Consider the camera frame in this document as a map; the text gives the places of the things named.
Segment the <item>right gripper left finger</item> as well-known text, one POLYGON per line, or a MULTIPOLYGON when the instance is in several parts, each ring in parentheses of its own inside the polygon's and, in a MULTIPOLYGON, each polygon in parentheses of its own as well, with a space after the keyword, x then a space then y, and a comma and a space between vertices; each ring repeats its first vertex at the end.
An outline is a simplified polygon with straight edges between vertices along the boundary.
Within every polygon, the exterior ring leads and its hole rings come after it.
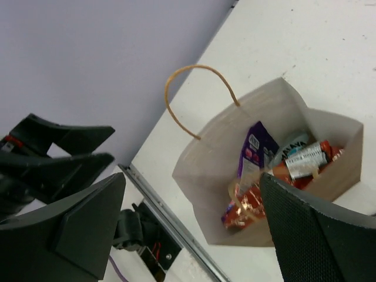
POLYGON ((102 280, 125 186, 124 174, 113 174, 3 221, 1 281, 102 280))

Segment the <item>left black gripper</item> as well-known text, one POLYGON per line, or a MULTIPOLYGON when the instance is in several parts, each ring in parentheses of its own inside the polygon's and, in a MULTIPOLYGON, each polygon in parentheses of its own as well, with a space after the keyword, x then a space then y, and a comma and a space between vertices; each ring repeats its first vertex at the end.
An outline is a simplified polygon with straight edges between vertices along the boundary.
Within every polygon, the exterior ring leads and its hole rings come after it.
POLYGON ((59 125, 32 113, 21 120, 1 139, 1 219, 35 199, 49 204, 89 187, 115 158, 85 153, 113 133, 111 126, 59 125), (76 156, 36 157, 47 154, 52 144, 76 156))

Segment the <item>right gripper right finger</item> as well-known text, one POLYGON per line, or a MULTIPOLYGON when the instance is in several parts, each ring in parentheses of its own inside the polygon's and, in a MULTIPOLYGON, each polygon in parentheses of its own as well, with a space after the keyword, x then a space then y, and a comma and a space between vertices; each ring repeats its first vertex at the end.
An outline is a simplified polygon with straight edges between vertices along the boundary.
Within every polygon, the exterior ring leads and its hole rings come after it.
POLYGON ((284 281, 375 281, 375 217, 263 173, 260 190, 284 281))

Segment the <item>red Doritos chip bag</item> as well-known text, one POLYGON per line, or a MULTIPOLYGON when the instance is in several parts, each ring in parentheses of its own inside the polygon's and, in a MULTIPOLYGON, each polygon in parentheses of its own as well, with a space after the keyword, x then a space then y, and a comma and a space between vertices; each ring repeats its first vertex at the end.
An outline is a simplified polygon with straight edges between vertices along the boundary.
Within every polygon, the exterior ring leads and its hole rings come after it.
POLYGON ((303 190, 343 152, 343 147, 331 146, 327 140, 315 142, 271 169, 248 174, 247 180, 241 180, 230 187, 232 201, 221 218, 224 227, 244 229, 265 218, 266 212, 260 191, 262 173, 265 172, 303 190))

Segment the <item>grey snack packet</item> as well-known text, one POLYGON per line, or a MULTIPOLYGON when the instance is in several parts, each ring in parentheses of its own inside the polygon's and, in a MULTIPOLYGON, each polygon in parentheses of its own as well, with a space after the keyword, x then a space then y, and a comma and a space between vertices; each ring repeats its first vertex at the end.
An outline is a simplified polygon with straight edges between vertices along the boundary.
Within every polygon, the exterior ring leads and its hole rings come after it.
POLYGON ((273 168, 287 159, 290 155, 298 152, 307 146, 310 140, 310 135, 305 131, 298 131, 290 134, 288 138, 282 143, 277 153, 268 163, 268 168, 273 168))

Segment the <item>purple Fox's candy bag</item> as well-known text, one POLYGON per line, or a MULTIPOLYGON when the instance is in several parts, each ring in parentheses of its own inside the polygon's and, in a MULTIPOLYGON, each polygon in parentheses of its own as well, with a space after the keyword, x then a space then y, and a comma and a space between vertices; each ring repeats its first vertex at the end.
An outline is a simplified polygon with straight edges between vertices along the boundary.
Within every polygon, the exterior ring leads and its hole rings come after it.
POLYGON ((251 176, 267 167, 278 149, 279 145, 260 121, 249 129, 241 149, 237 171, 242 193, 252 185, 251 176))

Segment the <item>brown paper bag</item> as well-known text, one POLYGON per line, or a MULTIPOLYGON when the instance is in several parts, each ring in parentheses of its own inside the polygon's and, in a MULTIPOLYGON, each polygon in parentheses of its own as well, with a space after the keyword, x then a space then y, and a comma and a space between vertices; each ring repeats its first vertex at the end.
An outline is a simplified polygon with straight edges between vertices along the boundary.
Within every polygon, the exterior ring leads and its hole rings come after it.
POLYGON ((360 181, 363 135, 361 122, 309 108, 277 78, 193 133, 172 176, 207 243, 268 247, 261 174, 333 201, 360 181))

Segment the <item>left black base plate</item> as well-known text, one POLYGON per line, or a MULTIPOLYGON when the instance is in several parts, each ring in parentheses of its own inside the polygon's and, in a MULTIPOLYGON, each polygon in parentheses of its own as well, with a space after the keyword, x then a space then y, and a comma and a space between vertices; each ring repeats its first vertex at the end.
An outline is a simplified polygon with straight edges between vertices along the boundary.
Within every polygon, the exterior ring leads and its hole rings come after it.
POLYGON ((144 202, 120 212, 112 246, 137 253, 155 281, 165 280, 182 250, 144 202))

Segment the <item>metal table rail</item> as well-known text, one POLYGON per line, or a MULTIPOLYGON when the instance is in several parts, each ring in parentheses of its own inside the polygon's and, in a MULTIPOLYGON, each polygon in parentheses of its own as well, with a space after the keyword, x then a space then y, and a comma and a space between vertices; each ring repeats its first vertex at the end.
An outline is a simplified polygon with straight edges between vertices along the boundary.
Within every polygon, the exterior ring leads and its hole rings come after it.
POLYGON ((171 211, 153 187, 138 172, 134 165, 118 164, 119 169, 130 179, 138 191, 143 195, 146 205, 154 216, 159 219, 169 234, 186 249, 195 261, 203 268, 213 281, 230 282, 229 277, 214 262, 200 243, 188 231, 184 224, 171 211))

